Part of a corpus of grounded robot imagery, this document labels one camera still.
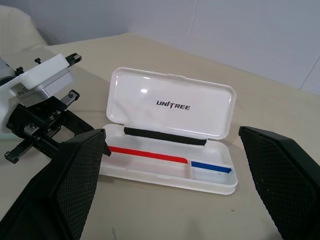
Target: beige tablecloth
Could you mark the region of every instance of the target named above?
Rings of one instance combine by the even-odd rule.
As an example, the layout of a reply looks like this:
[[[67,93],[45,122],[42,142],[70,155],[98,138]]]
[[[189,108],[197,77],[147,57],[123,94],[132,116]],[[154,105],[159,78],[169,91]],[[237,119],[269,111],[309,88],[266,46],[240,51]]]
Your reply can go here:
[[[109,123],[107,106],[111,73],[129,67],[186,76],[233,87],[237,93],[228,145],[238,177],[229,196],[100,176],[82,239],[102,240],[280,240],[271,217],[257,194],[239,126],[277,132],[296,140],[320,163],[318,136],[320,96],[284,86],[217,62],[185,53],[132,33],[46,47],[65,56],[79,53],[83,60],[71,68],[80,93],[71,109],[95,128]],[[52,53],[37,49],[20,56],[17,65],[32,67]],[[7,59],[14,64],[11,56]],[[17,141],[1,141],[0,154]],[[28,180],[48,159],[33,150],[13,165],[0,160],[0,216],[3,216]]]

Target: wrinkled fabric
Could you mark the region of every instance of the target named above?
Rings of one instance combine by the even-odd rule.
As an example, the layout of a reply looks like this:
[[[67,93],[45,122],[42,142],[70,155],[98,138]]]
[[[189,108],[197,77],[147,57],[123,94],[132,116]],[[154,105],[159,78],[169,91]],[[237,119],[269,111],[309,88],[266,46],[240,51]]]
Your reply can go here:
[[[17,8],[0,5],[0,55],[46,45],[29,15]]]

